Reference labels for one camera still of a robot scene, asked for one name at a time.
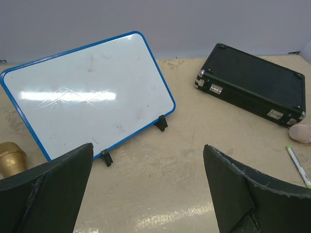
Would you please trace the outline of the white whiteboard marker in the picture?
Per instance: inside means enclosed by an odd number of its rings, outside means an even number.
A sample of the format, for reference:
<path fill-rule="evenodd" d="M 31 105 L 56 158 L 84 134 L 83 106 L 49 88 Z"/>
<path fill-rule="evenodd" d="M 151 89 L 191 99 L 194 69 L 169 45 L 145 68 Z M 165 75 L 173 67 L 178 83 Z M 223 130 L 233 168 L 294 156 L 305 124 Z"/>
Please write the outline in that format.
<path fill-rule="evenodd" d="M 300 164 L 300 162 L 299 162 L 295 152 L 293 151 L 292 147 L 286 146 L 286 150 L 287 150 L 288 154 L 290 155 L 292 161 L 294 162 L 295 166 L 297 167 L 297 170 L 298 170 L 299 174 L 301 175 L 306 187 L 310 189 L 311 188 L 311 181 L 308 178 L 304 168 Z"/>

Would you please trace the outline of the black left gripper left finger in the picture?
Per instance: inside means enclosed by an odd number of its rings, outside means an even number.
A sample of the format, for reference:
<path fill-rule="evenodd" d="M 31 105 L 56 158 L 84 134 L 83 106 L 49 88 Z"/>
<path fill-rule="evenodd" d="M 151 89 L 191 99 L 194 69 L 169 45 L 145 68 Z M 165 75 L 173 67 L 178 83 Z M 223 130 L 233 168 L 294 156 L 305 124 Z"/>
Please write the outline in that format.
<path fill-rule="evenodd" d="M 2 233 L 71 233 L 93 163 L 92 143 L 0 181 Z"/>

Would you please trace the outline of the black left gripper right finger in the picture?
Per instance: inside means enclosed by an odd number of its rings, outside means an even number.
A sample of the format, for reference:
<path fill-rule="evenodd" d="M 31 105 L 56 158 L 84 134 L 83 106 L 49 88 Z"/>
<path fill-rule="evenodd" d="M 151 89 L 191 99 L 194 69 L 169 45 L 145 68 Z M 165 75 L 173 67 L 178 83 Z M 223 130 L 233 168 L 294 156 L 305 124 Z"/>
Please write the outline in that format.
<path fill-rule="evenodd" d="M 213 146 L 203 151 L 221 233 L 309 233 L 311 191 L 236 161 Z"/>

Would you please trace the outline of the blue framed whiteboard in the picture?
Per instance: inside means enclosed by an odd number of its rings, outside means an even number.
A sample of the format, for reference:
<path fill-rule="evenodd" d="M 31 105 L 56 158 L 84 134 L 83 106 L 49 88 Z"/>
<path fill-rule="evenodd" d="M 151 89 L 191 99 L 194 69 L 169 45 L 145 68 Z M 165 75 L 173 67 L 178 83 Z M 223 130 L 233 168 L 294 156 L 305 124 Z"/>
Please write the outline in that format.
<path fill-rule="evenodd" d="M 176 108 L 138 31 L 8 68 L 0 83 L 49 161 L 84 143 L 98 158 Z"/>

